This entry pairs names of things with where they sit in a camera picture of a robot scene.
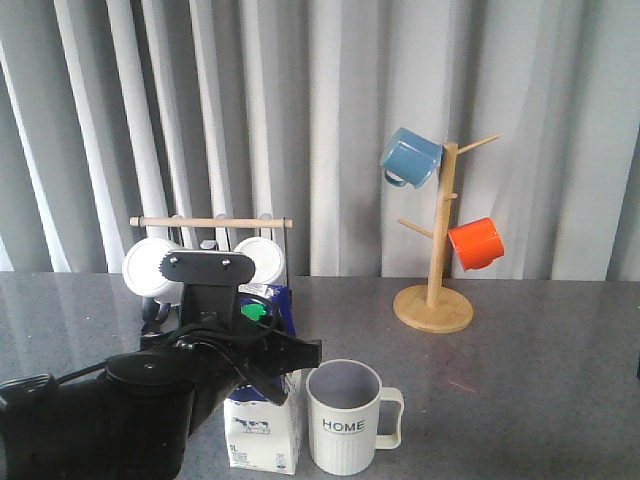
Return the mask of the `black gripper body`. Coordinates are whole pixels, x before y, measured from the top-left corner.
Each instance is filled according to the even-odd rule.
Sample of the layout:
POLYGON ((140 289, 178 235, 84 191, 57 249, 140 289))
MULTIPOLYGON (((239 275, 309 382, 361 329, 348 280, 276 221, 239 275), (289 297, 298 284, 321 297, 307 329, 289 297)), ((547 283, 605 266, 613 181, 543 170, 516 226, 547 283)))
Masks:
POLYGON ((161 273, 183 284, 180 327, 168 337, 184 342, 203 360, 204 388, 226 398, 248 385, 268 400, 284 400, 275 379, 314 368, 322 360, 322 342, 304 341, 280 330, 278 310, 266 323, 240 310, 241 285, 255 273, 253 261, 240 253, 174 250, 161 262, 161 273))

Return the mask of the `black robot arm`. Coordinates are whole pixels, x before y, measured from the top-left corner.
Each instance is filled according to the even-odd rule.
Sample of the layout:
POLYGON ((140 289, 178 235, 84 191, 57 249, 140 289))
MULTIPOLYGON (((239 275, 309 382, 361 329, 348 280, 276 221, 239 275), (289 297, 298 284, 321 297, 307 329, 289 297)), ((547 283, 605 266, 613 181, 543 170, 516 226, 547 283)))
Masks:
POLYGON ((248 256, 173 250, 159 269, 183 286, 176 329, 60 378, 2 384, 3 478, 173 479, 188 437, 238 387, 282 405, 277 378, 320 364, 321 342, 286 333, 278 310, 264 321, 241 312, 248 256))

